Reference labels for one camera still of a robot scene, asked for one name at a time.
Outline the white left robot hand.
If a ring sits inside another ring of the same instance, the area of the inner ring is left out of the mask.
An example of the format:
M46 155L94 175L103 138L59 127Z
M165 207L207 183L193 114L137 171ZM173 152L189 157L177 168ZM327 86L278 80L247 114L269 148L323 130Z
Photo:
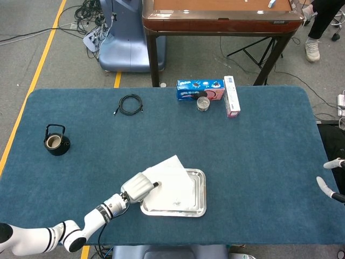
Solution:
M141 202L160 182L151 182L143 173L137 173L121 186L129 203Z

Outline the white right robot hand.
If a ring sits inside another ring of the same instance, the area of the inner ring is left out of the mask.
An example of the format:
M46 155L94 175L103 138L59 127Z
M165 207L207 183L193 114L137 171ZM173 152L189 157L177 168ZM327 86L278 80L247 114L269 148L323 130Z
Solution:
M336 158L332 161L328 161L323 164L325 169L334 169L334 168L342 168L344 169L344 159ZM316 181L318 183L319 188L331 199L336 200L340 203L344 203L344 195L332 191L327 184L325 183L324 179L320 176L316 177Z

